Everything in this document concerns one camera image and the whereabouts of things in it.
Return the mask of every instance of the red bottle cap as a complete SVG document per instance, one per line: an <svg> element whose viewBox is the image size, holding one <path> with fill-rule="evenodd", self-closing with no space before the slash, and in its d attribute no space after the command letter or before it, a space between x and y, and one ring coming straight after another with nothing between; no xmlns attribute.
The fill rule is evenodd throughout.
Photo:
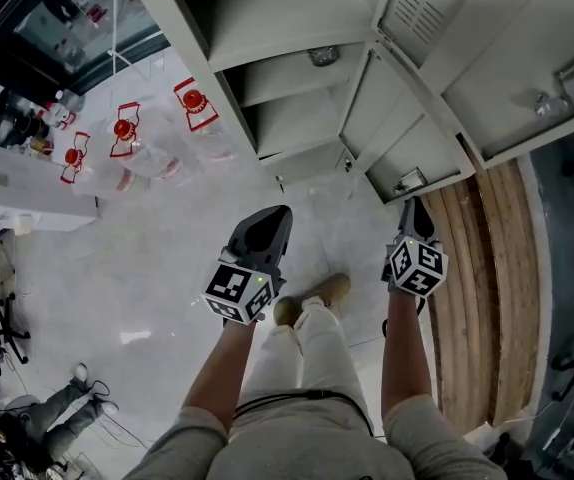
<svg viewBox="0 0 574 480"><path fill-rule="evenodd" d="M69 148L67 153L65 153L65 162L69 165L74 165L78 162L78 158L80 157L80 151L74 148Z"/></svg>
<svg viewBox="0 0 574 480"><path fill-rule="evenodd" d="M119 119L114 125L114 133L119 139L128 140L134 134L136 126L127 119Z"/></svg>
<svg viewBox="0 0 574 480"><path fill-rule="evenodd" d="M183 94L183 103L190 110L195 110L204 107L207 103L205 97L196 89L191 89Z"/></svg>

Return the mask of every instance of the shirt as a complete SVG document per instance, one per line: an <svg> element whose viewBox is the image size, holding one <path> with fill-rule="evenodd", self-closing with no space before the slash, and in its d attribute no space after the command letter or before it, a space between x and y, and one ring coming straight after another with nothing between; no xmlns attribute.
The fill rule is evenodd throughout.
<svg viewBox="0 0 574 480"><path fill-rule="evenodd" d="M125 480L506 479L427 395L387 414L386 443L338 400L293 402L252 419L229 439L212 414L184 408Z"/></svg>

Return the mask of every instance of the sneaker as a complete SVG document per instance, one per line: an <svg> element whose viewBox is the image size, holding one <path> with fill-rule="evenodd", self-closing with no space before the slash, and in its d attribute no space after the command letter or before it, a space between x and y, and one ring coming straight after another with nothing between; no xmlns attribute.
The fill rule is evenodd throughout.
<svg viewBox="0 0 574 480"><path fill-rule="evenodd" d="M293 327L302 312L299 302L292 297L283 297L274 306L274 322L276 325Z"/></svg>
<svg viewBox="0 0 574 480"><path fill-rule="evenodd" d="M325 306L330 307L343 300L351 289L351 281L347 274L332 274L320 284L306 292L301 301L318 295Z"/></svg>
<svg viewBox="0 0 574 480"><path fill-rule="evenodd" d="M101 402L100 408L106 416L115 416L118 414L118 406L114 402Z"/></svg>
<svg viewBox="0 0 574 480"><path fill-rule="evenodd" d="M81 384L86 385L89 378L89 370L83 363L78 363L74 369L74 378Z"/></svg>
<svg viewBox="0 0 574 480"><path fill-rule="evenodd" d="M276 325L293 327L302 314L303 300L318 295L325 306L330 307L345 298L351 288L347 274L332 274L322 283L297 297L283 297L274 306L274 321Z"/></svg>

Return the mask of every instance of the black strap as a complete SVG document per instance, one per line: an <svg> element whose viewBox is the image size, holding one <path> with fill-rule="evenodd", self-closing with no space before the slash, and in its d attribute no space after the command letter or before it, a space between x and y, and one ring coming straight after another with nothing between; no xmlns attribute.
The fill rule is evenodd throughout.
<svg viewBox="0 0 574 480"><path fill-rule="evenodd" d="M248 413L249 411L253 411L263 405L271 404L274 402L279 402L281 400L289 400L292 398L307 398L309 400L323 400L325 398L340 398L345 402L349 403L356 412L360 415L360 417L367 425L367 430L369 431L369 435L374 437L374 433L371 430L371 425L369 424L369 419L360 408L360 406L349 396L343 393L337 393L336 391L331 391L328 389L315 389L310 391L304 391L303 393L276 393L274 395L267 395L261 398L257 398L256 400L252 400L250 402L244 403L243 405L236 408L236 412L234 413L234 420L243 414Z"/></svg>

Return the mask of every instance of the metal cabinet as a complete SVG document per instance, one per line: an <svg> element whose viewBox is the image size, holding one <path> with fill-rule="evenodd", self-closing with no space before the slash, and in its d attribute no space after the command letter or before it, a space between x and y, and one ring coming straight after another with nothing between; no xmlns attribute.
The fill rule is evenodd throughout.
<svg viewBox="0 0 574 480"><path fill-rule="evenodd" d="M574 108L534 113L574 56L574 0L143 2L283 186L346 158L388 203L470 176L464 146L490 167L574 131ZM340 60L313 67L328 45Z"/></svg>

